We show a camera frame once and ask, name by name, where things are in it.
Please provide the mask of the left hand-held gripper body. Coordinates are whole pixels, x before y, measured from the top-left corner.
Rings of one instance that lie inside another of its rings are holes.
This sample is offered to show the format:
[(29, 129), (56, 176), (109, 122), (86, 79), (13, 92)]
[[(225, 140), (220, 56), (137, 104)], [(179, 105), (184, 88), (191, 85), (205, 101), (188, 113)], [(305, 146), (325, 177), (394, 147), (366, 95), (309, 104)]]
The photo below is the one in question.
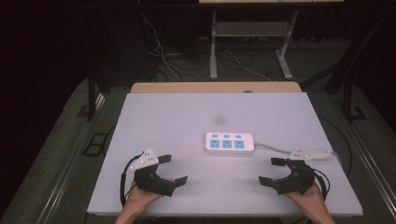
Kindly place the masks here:
[(134, 171), (134, 182), (140, 189), (171, 197), (176, 189), (175, 181), (163, 179), (156, 174), (159, 165), (162, 164), (158, 158), (149, 148), (133, 159), (129, 168)]

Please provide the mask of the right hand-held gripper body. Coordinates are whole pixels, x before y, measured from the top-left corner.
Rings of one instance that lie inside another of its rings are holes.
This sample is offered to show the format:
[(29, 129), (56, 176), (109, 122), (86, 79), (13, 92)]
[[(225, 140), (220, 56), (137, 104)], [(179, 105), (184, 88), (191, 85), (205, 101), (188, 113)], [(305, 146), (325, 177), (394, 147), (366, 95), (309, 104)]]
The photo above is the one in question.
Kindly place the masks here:
[(324, 158), (330, 155), (328, 151), (314, 149), (294, 149), (290, 156), (285, 159), (286, 165), (290, 169), (290, 174), (286, 177), (274, 180), (272, 186), (278, 194), (285, 194), (298, 191), (302, 194), (317, 180), (321, 187), (321, 194), (327, 195), (330, 191), (329, 178), (317, 169), (312, 168), (306, 162), (314, 159)]

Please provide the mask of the person's left hand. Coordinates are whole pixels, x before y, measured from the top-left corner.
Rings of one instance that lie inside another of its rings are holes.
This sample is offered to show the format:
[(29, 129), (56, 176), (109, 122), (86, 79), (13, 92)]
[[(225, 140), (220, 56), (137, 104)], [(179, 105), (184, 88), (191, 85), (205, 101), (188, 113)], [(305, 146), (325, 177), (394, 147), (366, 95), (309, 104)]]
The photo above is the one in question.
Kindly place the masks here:
[(161, 194), (147, 192), (140, 189), (135, 182), (132, 183), (128, 198), (123, 209), (131, 215), (142, 214), (151, 203), (161, 198)]

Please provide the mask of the person's right hand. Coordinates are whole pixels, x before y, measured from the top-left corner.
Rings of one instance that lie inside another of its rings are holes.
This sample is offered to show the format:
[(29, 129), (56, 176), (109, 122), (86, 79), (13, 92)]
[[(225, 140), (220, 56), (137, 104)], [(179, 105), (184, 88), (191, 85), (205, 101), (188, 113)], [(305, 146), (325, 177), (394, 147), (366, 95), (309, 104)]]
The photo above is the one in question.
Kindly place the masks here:
[(295, 191), (286, 193), (285, 196), (292, 200), (307, 216), (319, 215), (327, 211), (321, 191), (316, 183), (304, 194)]

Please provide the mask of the white table board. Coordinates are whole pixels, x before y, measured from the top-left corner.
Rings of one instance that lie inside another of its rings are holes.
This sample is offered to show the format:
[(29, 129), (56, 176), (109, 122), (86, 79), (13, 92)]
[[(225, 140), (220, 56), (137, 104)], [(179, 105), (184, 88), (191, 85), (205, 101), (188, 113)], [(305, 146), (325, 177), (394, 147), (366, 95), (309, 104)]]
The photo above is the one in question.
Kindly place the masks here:
[[(250, 155), (210, 154), (207, 133), (251, 133), (262, 149)], [(298, 207), (260, 176), (279, 179), (287, 167), (272, 158), (299, 149), (331, 150), (316, 112), (303, 92), (130, 93), (120, 112), (88, 211), (99, 216), (121, 210), (120, 176), (127, 162), (152, 148), (172, 160), (162, 178), (188, 177), (171, 197), (154, 202), (149, 217), (293, 217)]]

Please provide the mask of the white power strip blue sockets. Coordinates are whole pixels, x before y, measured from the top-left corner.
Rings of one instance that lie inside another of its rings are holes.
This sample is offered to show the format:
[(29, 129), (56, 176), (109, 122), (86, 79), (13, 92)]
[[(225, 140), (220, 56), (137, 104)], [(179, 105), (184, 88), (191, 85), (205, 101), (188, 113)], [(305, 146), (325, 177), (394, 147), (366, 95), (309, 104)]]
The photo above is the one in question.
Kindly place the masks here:
[(215, 154), (251, 154), (254, 140), (251, 133), (207, 133), (205, 150)]

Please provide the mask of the wooden table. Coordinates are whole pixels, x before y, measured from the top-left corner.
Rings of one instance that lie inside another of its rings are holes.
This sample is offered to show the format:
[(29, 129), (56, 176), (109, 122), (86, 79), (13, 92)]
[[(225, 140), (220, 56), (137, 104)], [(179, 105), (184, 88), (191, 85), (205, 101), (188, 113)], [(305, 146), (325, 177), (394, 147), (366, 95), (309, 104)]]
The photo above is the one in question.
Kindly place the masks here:
[(131, 93), (301, 92), (299, 84), (275, 82), (150, 82), (135, 83)]

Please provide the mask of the black metal stand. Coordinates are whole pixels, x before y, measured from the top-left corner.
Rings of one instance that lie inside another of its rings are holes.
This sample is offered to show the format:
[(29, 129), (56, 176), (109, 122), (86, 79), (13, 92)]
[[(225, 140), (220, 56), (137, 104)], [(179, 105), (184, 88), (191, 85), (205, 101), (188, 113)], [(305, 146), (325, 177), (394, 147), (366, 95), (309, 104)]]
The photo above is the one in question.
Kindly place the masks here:
[(87, 85), (88, 103), (80, 108), (78, 111), (78, 117), (86, 118), (87, 121), (91, 121), (96, 112), (96, 86), (92, 68), (88, 70)]
[(357, 61), (357, 58), (354, 57), (345, 72), (345, 82), (344, 82), (344, 96), (343, 96), (343, 115), (346, 117), (346, 120), (349, 123), (352, 123), (354, 120), (363, 120), (366, 119), (365, 114), (361, 110), (359, 106), (352, 105), (352, 81), (353, 74), (352, 69)]

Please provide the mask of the black floor bracket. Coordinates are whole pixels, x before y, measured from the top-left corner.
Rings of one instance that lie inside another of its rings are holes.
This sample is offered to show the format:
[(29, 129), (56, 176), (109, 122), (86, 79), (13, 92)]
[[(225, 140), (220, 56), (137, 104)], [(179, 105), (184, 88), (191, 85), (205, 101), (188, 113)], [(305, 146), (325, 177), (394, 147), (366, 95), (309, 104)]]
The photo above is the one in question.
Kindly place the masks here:
[(84, 149), (83, 155), (88, 157), (98, 157), (101, 155), (105, 156), (107, 138), (107, 133), (94, 133), (89, 144)]

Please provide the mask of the aluminium floor rail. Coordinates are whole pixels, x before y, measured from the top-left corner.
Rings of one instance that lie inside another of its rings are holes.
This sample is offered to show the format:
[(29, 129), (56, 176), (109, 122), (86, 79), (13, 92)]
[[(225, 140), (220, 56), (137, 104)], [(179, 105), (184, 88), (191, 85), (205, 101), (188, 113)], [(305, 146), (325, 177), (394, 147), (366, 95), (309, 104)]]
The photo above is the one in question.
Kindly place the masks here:
[(100, 162), (83, 155), (95, 127), (95, 120), (88, 119), (88, 102), (86, 93), (73, 93), (44, 146), (43, 170), (51, 174), (52, 184), (35, 224), (85, 221)]
[(329, 99), (351, 146), (353, 165), (348, 179), (365, 221), (396, 224), (396, 133), (363, 95), (354, 96), (353, 101), (364, 118), (353, 121), (343, 115), (337, 96)]

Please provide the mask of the white metal frame desk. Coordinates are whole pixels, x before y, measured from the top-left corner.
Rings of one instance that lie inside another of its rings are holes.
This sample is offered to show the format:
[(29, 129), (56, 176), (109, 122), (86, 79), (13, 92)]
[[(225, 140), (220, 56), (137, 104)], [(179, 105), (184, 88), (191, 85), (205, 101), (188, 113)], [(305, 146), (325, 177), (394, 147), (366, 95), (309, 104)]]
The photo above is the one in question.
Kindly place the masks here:
[(212, 12), (211, 40), (209, 54), (210, 78), (218, 79), (216, 45), (218, 37), (281, 37), (282, 45), (275, 51), (278, 64), (285, 79), (292, 79), (285, 54), (294, 31), (302, 5), (342, 3), (344, 0), (199, 0), (201, 5), (224, 5), (228, 7), (290, 7), (287, 20), (277, 21), (219, 21), (217, 9)]

